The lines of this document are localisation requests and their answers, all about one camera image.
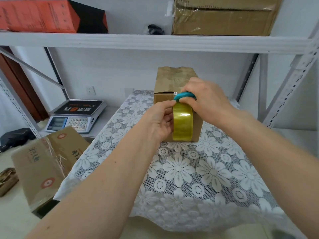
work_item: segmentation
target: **red logo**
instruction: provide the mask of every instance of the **red logo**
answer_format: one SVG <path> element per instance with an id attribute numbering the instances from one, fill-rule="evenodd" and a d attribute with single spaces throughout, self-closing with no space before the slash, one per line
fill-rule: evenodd
<path id="1" fill-rule="evenodd" d="M 46 179 L 45 181 L 42 182 L 41 188 L 45 189 L 45 188 L 48 188 L 48 187 L 52 186 L 54 181 L 55 181 L 55 178 Z"/>
<path id="2" fill-rule="evenodd" d="M 61 134 L 58 136 L 58 139 L 65 138 L 65 137 L 66 137 L 66 133 L 61 133 Z"/>

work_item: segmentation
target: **white floral tablecloth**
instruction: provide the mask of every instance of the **white floral tablecloth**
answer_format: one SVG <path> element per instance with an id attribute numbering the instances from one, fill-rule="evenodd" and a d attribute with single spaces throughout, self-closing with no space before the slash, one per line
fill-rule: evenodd
<path id="1" fill-rule="evenodd" d="M 153 96 L 153 91 L 136 90 L 126 99 L 75 163 L 55 199 L 65 197 L 107 158 L 153 105 Z M 235 100 L 231 103 L 239 108 Z M 238 144 L 206 122 L 197 143 L 161 143 L 130 216 L 137 215 L 169 231 L 220 231 L 261 223 L 304 238 Z"/>

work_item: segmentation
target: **wall switch plate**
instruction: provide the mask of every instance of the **wall switch plate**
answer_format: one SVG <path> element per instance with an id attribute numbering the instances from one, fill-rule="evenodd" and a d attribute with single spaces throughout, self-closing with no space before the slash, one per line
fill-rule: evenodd
<path id="1" fill-rule="evenodd" d="M 95 96 L 95 90 L 94 90 L 94 86 L 87 86 L 86 87 L 86 94 L 89 96 Z"/>
<path id="2" fill-rule="evenodd" d="M 132 94 L 134 91 L 134 88 L 124 88 L 124 94 L 125 94 L 125 97 L 129 97 L 130 94 Z"/>

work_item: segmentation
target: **brown door frame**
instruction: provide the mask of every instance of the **brown door frame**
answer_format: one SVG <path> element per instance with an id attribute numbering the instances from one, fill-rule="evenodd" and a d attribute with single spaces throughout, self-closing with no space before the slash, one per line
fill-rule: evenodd
<path id="1" fill-rule="evenodd" d="M 9 47 L 2 48 L 12 53 Z M 36 122 L 47 119 L 49 115 L 21 66 L 14 60 L 0 54 L 0 69 L 30 112 L 33 119 Z"/>

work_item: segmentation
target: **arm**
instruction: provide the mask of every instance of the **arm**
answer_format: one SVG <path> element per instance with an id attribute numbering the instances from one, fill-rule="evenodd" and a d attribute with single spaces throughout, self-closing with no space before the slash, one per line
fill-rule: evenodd
<path id="1" fill-rule="evenodd" d="M 175 101 L 155 104 L 94 172 L 26 238 L 118 238 L 160 142 L 172 132 Z"/>
<path id="2" fill-rule="evenodd" d="M 191 78 L 180 102 L 235 140 L 261 175 L 278 204 L 309 238 L 319 235 L 319 160 L 266 128 L 251 114 L 232 107 L 214 83 Z"/>

